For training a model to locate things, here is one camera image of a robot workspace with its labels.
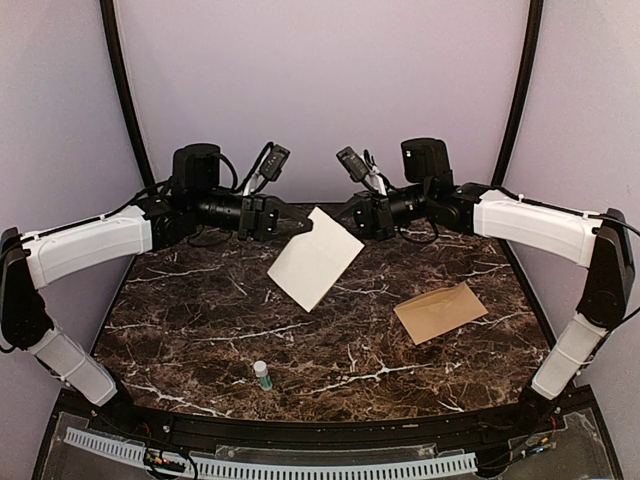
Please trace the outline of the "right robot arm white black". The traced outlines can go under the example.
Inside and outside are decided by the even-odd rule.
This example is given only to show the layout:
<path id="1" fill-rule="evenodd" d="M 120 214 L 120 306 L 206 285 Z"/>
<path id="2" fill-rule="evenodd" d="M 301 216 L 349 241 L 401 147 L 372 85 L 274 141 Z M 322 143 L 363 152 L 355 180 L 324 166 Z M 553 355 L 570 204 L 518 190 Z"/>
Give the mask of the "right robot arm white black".
<path id="1" fill-rule="evenodd" d="M 511 410 L 511 426 L 521 434 L 530 434 L 549 416 L 546 400 L 559 397 L 610 333 L 633 318 L 628 302 L 635 265 L 629 236 L 635 229 L 616 209 L 577 211 L 526 198 L 501 186 L 458 185 L 446 144 L 439 139 L 405 140 L 401 154 L 408 182 L 405 187 L 392 185 L 369 152 L 358 154 L 347 146 L 336 155 L 351 180 L 365 188 L 344 209 L 361 238 L 384 241 L 413 221 L 424 219 L 434 231 L 446 228 L 519 243 L 588 271 L 574 317 L 532 377 L 530 388 L 536 395 Z"/>

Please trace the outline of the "white letter paper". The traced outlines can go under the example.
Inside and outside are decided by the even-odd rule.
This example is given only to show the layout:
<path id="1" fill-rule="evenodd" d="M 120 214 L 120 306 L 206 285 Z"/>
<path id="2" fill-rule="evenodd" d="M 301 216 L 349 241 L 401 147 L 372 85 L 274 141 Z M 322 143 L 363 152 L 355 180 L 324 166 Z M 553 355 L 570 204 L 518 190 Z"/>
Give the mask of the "white letter paper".
<path id="1" fill-rule="evenodd" d="M 310 313 L 364 249 L 364 244 L 324 210 L 315 207 L 310 232 L 293 237 L 267 275 Z"/>

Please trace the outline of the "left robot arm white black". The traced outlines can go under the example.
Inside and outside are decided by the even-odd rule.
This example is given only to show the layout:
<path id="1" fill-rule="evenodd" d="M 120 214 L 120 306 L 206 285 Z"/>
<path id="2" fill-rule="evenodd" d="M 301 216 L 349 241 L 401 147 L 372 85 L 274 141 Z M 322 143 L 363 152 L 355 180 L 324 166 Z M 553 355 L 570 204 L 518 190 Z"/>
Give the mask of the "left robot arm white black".
<path id="1" fill-rule="evenodd" d="M 233 232 L 241 240 L 291 238 L 312 230 L 296 207 L 263 194 L 276 181 L 289 150 L 267 143 L 245 179 L 220 184 L 229 159 L 210 143 L 175 151 L 170 177 L 136 193 L 123 206 L 68 225 L 1 235 L 1 336 L 4 354 L 26 351 L 91 404 L 120 436 L 141 427 L 140 412 L 124 399 L 111 373 L 66 335 L 46 311 L 41 289 L 90 267 L 172 247 L 201 227 Z"/>

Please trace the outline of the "green glue stick white cap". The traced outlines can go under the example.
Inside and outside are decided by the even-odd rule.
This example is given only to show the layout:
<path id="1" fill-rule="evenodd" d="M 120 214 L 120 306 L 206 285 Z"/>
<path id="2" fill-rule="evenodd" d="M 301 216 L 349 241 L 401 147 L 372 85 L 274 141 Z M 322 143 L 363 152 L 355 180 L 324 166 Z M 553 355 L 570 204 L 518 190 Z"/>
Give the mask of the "green glue stick white cap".
<path id="1" fill-rule="evenodd" d="M 265 361 L 258 360 L 253 364 L 253 370 L 263 391 L 271 391 L 273 383 Z"/>

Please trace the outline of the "brown paper envelope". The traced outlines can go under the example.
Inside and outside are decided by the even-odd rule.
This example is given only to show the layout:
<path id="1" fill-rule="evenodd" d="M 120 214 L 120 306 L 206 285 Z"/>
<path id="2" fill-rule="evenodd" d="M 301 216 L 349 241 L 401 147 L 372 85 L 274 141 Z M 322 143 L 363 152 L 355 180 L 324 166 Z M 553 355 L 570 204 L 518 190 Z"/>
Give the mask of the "brown paper envelope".
<path id="1" fill-rule="evenodd" d="M 418 295 L 395 306 L 394 312 L 415 345 L 488 314 L 465 282 Z"/>

